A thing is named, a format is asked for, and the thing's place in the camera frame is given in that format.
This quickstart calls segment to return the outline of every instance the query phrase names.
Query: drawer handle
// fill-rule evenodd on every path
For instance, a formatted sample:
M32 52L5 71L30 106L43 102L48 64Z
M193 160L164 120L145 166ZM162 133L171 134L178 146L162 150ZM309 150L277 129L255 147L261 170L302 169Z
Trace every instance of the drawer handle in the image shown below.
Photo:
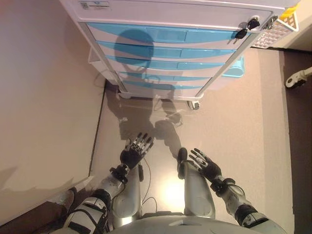
M117 62L124 64L161 70L197 70L197 69L214 68L224 65L224 63L175 62L175 61L123 58L115 56L106 56L106 57L108 59L115 60Z
M151 58L168 59L195 59L210 58L222 55L233 54L236 50L211 50L211 49L192 49L192 48L174 48L147 45L129 45L122 43L113 43L106 41L97 41L98 44L107 48L121 51L127 54Z
M235 32L225 30L194 29L180 27L147 26L114 23L87 23L102 32L144 43L203 43L231 40Z
M137 81L124 81L126 84L140 86L149 89L160 89L160 90L176 90L176 89L199 89L202 86L189 86L189 85L171 85L171 84L153 84Z
M146 73L131 73L131 72L120 72L121 74L126 74L128 76L149 79L149 80L158 80L158 81L194 81L194 80L205 80L210 79L210 77L181 77L181 76L164 76L164 75L152 75Z

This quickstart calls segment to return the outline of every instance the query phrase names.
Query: drawer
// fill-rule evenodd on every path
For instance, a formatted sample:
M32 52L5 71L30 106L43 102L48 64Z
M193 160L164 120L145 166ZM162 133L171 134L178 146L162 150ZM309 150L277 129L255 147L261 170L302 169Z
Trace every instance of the drawer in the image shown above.
M207 77L181 77L181 76L165 76L165 75L151 75L147 73L117 73L119 78L124 81L147 82L154 84L171 84L182 86L204 86L210 78Z
M200 63L200 62L177 62L177 61L162 61L162 60L146 60L134 58L122 58L114 56L106 56L112 67L116 71L132 71L136 70L163 70L163 71L187 71L187 70L205 70L213 71L219 70L224 63Z
M236 49L244 41L242 39L234 44L235 31L111 23L87 23L87 25L95 40L121 44Z
M153 84L137 81L124 81L125 88L129 93L140 94L150 98L161 97L173 99L173 97L195 97L201 90L201 86Z
M109 63L116 72L130 72L130 73L147 73L150 75L168 75L168 76L182 76L182 77L213 77L221 66L199 69L199 70L164 70L145 68L136 65L129 65L120 63L115 60L108 59Z
M105 55L132 59L190 62L226 62L236 50L130 45L98 41Z

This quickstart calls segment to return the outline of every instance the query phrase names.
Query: white plastic basket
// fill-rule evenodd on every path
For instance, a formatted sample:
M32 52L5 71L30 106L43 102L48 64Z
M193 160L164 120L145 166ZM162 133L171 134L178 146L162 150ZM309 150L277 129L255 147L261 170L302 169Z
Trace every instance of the white plastic basket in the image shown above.
M258 38L254 47L266 49L272 46L275 42L282 39L291 32L298 32L299 25L297 20L296 12L291 14L289 17L281 20L277 19L273 23L273 28L266 30L261 37Z

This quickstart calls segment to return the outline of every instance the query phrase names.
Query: floor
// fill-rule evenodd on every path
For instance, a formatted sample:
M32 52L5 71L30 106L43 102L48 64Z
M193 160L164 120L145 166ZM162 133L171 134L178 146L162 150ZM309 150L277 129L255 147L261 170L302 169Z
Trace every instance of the floor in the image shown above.
M294 231L291 156L280 52L249 49L246 74L218 91L208 91L197 111L183 101L121 99L107 86L99 123L91 174L94 186L119 164L125 140L138 132L154 137L146 156L151 166L148 196L158 210L183 212L184 181L177 178L176 155L181 146L199 148L214 160L226 177L244 188L259 212ZM143 164L147 190L148 169ZM213 195L216 218L235 223L224 202ZM143 212L154 212L152 201Z
M312 55L285 52L285 77L312 65ZM312 233L312 79L286 92L292 159L295 233Z

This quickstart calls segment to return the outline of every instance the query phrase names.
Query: metal bracket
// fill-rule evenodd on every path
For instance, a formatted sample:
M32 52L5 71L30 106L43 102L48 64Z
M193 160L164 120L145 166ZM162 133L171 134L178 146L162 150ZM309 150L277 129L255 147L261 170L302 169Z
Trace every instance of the metal bracket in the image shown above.
M274 15L272 16L268 22L266 23L266 25L263 27L263 29L266 29L266 30L270 30L273 28L273 23L278 19L278 16L277 15Z

